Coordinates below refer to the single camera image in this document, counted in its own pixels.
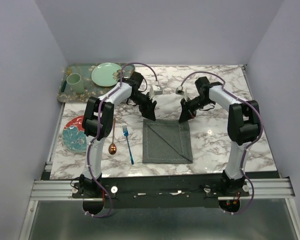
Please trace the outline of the blue metal fork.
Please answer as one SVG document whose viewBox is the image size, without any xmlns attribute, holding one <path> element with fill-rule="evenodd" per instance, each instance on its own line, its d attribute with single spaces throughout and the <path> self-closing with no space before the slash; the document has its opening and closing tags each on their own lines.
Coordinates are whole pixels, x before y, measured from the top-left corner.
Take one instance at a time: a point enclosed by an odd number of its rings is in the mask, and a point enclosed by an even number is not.
<svg viewBox="0 0 300 240">
<path fill-rule="evenodd" d="M 132 155 L 130 144 L 129 144 L 129 140 L 128 140 L 129 132 L 128 132 L 127 126 L 124 125 L 122 127 L 122 130 L 123 130 L 123 134 L 124 134 L 124 136 L 126 138 L 126 141 L 127 141 L 131 164 L 134 165 L 134 159 L 133 159 L 133 155 Z"/>
</svg>

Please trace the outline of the green handled utensil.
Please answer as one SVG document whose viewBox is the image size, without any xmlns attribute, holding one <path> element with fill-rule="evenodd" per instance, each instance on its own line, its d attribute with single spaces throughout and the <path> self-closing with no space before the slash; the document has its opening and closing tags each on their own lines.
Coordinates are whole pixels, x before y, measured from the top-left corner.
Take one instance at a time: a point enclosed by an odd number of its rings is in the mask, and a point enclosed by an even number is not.
<svg viewBox="0 0 300 240">
<path fill-rule="evenodd" d="M 65 91 L 66 85 L 67 85 L 67 80 L 65 80 L 65 81 L 63 82 L 63 85 L 62 85 L 62 88 L 61 88 L 61 92 L 62 92 L 62 93 Z"/>
</svg>

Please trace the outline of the aluminium frame rail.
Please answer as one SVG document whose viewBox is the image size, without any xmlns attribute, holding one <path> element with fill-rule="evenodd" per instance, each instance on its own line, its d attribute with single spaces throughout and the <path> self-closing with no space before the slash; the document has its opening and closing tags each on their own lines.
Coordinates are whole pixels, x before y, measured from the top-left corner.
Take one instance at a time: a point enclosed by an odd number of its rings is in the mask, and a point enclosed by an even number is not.
<svg viewBox="0 0 300 240">
<path fill-rule="evenodd" d="M 234 194 L 234 196 L 220 196 L 213 192 L 212 190 L 204 190 L 201 194 L 205 197 L 215 197 L 218 200 L 247 200 L 254 195 L 255 199 L 289 199 L 295 197 L 295 192 L 292 187 L 292 183 L 288 178 L 278 178 L 278 179 L 252 179 L 252 184 L 254 185 L 254 189 L 252 189 L 251 184 L 249 182 L 246 183 L 247 186 L 244 188 L 248 190 L 248 192 L 243 192 L 240 194 Z M 68 180 L 36 180 L 32 186 L 30 200 L 31 201 L 102 201 L 102 196 L 99 197 L 89 197 L 84 196 L 83 194 L 75 195 L 76 190 L 70 186 L 70 181 Z M 197 191 L 190 190 L 160 190 L 157 193 L 151 191 L 149 193 L 141 190 L 137 190 L 130 195 L 132 198 L 137 197 L 186 197 L 189 198 L 196 194 Z"/>
</svg>

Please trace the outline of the mint green cup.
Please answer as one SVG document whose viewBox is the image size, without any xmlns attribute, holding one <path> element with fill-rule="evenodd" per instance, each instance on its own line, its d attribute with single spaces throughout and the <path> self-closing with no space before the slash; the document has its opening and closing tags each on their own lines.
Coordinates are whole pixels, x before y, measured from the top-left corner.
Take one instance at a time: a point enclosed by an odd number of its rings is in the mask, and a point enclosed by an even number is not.
<svg viewBox="0 0 300 240">
<path fill-rule="evenodd" d="M 79 75 L 77 73 L 70 74 L 67 77 L 66 82 L 67 82 L 68 85 L 70 85 L 70 87 L 72 88 L 72 90 L 75 93 L 81 94 L 85 91 L 84 82 L 82 80 L 82 77 L 81 77 L 81 75 Z"/>
</svg>

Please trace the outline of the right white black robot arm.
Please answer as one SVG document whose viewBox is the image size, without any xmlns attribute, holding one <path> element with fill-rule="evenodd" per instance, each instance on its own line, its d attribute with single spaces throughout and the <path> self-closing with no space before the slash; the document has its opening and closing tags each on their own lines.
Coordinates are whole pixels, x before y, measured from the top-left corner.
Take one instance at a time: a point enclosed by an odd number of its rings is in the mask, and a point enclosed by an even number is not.
<svg viewBox="0 0 300 240">
<path fill-rule="evenodd" d="M 220 105 L 228 112 L 227 133 L 231 142 L 231 151 L 225 170 L 222 172 L 220 191 L 231 196 L 244 185 L 244 168 L 247 150 L 257 142 L 263 134 L 257 101 L 243 100 L 224 88 L 222 82 L 209 82 L 207 77 L 195 81 L 198 96 L 190 99 L 183 86 L 179 86 L 176 94 L 183 96 L 179 122 L 183 123 L 196 117 L 196 111 L 207 105 Z"/>
</svg>

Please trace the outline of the dark grey cloth napkin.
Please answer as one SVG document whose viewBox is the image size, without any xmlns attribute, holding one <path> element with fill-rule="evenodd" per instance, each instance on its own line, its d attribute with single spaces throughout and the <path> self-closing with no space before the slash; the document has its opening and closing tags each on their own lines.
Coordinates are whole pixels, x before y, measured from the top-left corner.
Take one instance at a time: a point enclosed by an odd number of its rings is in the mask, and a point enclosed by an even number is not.
<svg viewBox="0 0 300 240">
<path fill-rule="evenodd" d="M 144 164 L 191 164 L 190 127 L 188 122 L 173 119 L 143 121 Z"/>
</svg>

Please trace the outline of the copper spoon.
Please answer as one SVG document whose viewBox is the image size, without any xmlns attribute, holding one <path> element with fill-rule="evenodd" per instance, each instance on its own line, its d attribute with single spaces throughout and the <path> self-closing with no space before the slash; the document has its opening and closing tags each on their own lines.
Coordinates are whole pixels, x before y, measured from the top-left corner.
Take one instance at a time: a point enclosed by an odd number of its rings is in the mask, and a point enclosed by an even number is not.
<svg viewBox="0 0 300 240">
<path fill-rule="evenodd" d="M 108 152 L 110 155 L 114 155 L 117 152 L 117 147 L 114 143 L 114 137 L 115 137 L 115 125 L 116 125 L 116 118 L 113 120 L 113 126 L 112 126 L 112 142 L 108 148 Z"/>
</svg>

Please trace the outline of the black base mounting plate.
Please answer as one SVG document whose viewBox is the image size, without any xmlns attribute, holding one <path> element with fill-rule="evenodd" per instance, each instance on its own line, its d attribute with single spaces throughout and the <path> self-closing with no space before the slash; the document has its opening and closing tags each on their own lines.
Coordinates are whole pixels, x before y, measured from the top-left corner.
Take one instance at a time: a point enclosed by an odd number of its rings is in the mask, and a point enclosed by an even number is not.
<svg viewBox="0 0 300 240">
<path fill-rule="evenodd" d="M 102 177 L 98 182 L 80 176 L 72 189 L 72 197 L 88 207 L 114 209 L 229 207 L 250 195 L 243 178 L 229 181 L 221 173 Z"/>
</svg>

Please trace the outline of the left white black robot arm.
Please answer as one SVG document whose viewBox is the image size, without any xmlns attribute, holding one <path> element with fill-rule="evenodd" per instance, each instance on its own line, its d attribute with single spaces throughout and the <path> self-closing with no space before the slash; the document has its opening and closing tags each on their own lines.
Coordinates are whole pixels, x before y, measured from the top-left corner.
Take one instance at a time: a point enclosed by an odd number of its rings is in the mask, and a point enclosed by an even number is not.
<svg viewBox="0 0 300 240">
<path fill-rule="evenodd" d="M 79 177 L 79 185 L 91 198 L 98 196 L 102 191 L 102 151 L 105 138 L 112 131 L 115 108 L 124 100 L 130 99 L 139 106 L 144 118 L 156 120 L 154 109 L 157 102 L 152 101 L 148 93 L 143 94 L 139 90 L 143 79 L 142 74 L 133 72 L 130 78 L 118 82 L 108 93 L 88 99 L 82 122 L 87 142 L 86 163 Z"/>
</svg>

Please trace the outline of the red blue floral plate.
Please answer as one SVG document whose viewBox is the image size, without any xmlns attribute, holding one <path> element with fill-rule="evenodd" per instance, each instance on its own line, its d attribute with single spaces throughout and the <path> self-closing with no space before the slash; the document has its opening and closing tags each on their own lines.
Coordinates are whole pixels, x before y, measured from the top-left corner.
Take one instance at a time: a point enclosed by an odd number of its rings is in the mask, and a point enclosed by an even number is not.
<svg viewBox="0 0 300 240">
<path fill-rule="evenodd" d="M 62 131 L 62 143 L 71 152 L 85 153 L 87 149 L 86 135 L 82 127 L 83 116 L 70 120 Z"/>
</svg>

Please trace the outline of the mint green plate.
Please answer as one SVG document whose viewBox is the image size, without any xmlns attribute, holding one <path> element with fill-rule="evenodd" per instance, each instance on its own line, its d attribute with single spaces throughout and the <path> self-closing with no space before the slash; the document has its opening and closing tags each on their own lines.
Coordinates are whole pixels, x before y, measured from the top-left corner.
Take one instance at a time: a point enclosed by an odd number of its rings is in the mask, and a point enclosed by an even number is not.
<svg viewBox="0 0 300 240">
<path fill-rule="evenodd" d="M 116 63 L 102 63 L 92 71 L 91 79 L 100 87 L 112 87 L 117 84 L 121 69 Z"/>
</svg>

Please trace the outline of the green floral tray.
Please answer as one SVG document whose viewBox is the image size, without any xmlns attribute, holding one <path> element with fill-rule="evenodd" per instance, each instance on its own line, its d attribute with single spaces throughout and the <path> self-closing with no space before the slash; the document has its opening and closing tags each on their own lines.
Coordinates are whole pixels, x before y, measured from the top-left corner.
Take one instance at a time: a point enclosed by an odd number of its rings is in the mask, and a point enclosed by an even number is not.
<svg viewBox="0 0 300 240">
<path fill-rule="evenodd" d="M 116 85 L 110 86 L 110 87 L 101 87 L 96 85 L 92 79 L 91 79 L 91 74 L 92 71 L 99 65 L 100 63 L 78 63 L 78 64 L 70 64 L 68 65 L 67 69 L 64 71 L 64 76 L 62 83 L 59 88 L 58 96 L 57 99 L 59 102 L 62 103 L 85 103 L 88 101 L 90 97 L 100 97 L 113 88 L 115 88 Z M 121 69 L 120 76 L 118 82 L 120 82 L 120 78 L 129 78 L 131 74 L 134 72 L 135 67 L 134 65 L 128 65 L 124 69 Z M 65 91 L 61 92 L 61 88 L 63 85 L 63 82 L 67 79 L 67 77 L 70 74 L 79 74 L 82 77 L 82 80 L 84 82 L 84 89 L 85 91 L 83 93 L 75 93 L 70 85 L 66 85 Z"/>
</svg>

